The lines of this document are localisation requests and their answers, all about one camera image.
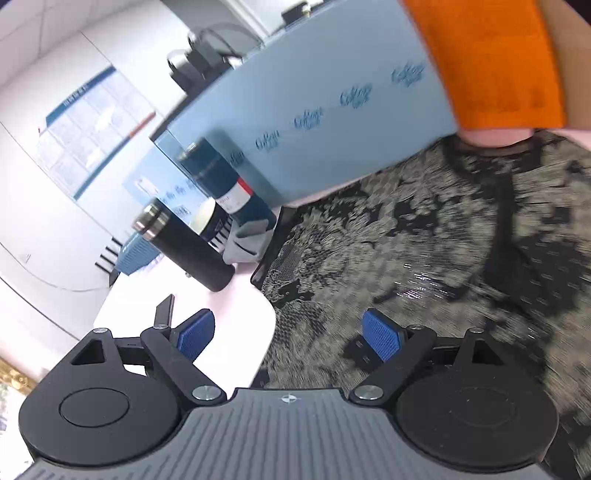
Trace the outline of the wall poster with blue border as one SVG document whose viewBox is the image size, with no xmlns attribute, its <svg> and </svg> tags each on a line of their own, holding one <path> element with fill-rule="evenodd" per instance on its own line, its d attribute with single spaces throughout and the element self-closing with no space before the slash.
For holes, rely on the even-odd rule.
<svg viewBox="0 0 591 480">
<path fill-rule="evenodd" d="M 78 200 L 118 153 L 154 119 L 156 110 L 114 66 L 55 107 L 38 131 L 36 161 Z"/>
</svg>

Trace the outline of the dark blue cylindrical canister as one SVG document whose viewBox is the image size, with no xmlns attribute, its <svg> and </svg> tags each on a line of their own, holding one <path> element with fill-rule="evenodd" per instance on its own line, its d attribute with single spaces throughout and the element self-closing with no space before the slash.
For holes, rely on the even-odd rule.
<svg viewBox="0 0 591 480">
<path fill-rule="evenodd" d="M 177 162 L 239 225 L 266 220 L 266 230 L 276 226 L 271 207 L 280 194 L 224 131 L 211 130 L 196 139 Z"/>
</svg>

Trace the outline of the black thermos bottle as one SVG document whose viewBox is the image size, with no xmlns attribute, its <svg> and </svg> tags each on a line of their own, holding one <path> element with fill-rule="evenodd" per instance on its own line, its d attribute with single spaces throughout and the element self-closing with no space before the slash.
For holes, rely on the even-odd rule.
<svg viewBox="0 0 591 480">
<path fill-rule="evenodd" d="M 223 290 L 235 275 L 235 267 L 226 264 L 221 254 L 157 198 L 143 208 L 132 227 L 211 292 Z"/>
</svg>

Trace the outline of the white striped cup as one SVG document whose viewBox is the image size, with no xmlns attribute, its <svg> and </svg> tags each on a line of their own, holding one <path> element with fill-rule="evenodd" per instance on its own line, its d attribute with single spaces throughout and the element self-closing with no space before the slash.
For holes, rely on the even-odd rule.
<svg viewBox="0 0 591 480">
<path fill-rule="evenodd" d="M 212 198 L 198 207 L 190 222 L 191 229 L 218 253 L 222 253 L 228 243 L 231 226 L 232 218 Z"/>
</svg>

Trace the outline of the grey folded cloth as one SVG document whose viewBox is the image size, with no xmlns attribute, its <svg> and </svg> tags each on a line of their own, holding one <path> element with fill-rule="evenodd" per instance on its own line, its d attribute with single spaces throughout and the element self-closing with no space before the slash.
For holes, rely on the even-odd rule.
<svg viewBox="0 0 591 480">
<path fill-rule="evenodd" d="M 267 220 L 256 220 L 239 225 L 232 223 L 228 241 L 226 241 L 222 259 L 226 264 L 256 263 L 263 259 L 273 230 Z"/>
</svg>

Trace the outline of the light blue partition board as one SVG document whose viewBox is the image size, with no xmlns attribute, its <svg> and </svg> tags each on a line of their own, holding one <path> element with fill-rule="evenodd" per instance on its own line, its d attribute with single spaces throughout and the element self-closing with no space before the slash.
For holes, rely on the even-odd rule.
<svg viewBox="0 0 591 480">
<path fill-rule="evenodd" d="M 125 188 L 190 224 L 211 197 L 177 159 L 216 129 L 276 188 L 273 211 L 398 163 L 457 123 L 405 8 L 335 1 L 180 105 Z"/>
</svg>

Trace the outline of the black and beige patterned shirt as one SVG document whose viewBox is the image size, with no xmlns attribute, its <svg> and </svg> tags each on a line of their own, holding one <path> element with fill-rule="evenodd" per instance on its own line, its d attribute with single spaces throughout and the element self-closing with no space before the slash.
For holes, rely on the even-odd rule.
<svg viewBox="0 0 591 480">
<path fill-rule="evenodd" d="M 351 390 L 377 363 L 370 308 L 442 337 L 478 327 L 559 412 L 546 456 L 590 475 L 590 153 L 549 131 L 501 148 L 458 136 L 280 211 L 252 284 L 276 329 L 256 386 Z"/>
</svg>

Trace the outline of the small black rectangular object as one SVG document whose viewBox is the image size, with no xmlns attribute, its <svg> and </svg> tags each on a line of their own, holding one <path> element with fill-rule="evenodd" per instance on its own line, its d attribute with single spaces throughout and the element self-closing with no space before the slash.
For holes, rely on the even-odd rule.
<svg viewBox="0 0 591 480">
<path fill-rule="evenodd" d="M 154 328 L 168 328 L 171 325 L 174 300 L 174 295 L 170 294 L 157 305 L 153 321 Z"/>
</svg>

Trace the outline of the orange and brown cardboard box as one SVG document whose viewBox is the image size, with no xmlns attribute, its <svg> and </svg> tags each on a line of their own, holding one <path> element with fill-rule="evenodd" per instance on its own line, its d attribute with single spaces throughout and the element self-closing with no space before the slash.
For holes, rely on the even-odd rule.
<svg viewBox="0 0 591 480">
<path fill-rule="evenodd" d="M 587 1 L 408 1 L 459 135 L 512 145 L 536 129 L 590 144 Z"/>
</svg>

